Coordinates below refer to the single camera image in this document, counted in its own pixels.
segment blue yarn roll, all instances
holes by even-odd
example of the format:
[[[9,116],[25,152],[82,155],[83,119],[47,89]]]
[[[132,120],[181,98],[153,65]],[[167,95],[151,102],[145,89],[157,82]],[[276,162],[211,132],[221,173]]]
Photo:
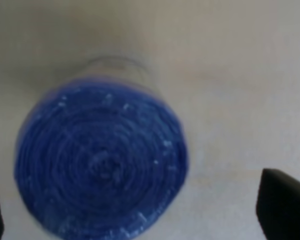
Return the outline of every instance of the blue yarn roll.
[[[171,109],[106,80],[84,78],[49,94],[19,134],[14,176],[21,197],[65,240],[138,236],[186,178],[186,144]]]

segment blue yarn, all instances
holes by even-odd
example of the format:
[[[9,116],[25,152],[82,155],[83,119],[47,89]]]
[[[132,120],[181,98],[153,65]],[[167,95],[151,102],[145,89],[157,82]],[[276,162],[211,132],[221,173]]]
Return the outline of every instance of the blue yarn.
[[[163,102],[95,80],[65,85],[34,108],[19,134],[14,177],[29,212],[62,239],[129,240],[182,187],[186,144]]]

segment white surface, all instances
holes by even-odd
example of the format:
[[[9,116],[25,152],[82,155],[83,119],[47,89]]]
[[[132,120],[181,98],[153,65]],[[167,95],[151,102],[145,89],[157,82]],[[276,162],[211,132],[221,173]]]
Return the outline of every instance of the white surface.
[[[140,240],[264,240],[261,170],[300,179],[300,0],[0,0],[3,240],[49,240],[13,180],[41,94],[100,52],[135,56],[184,122],[191,169]]]

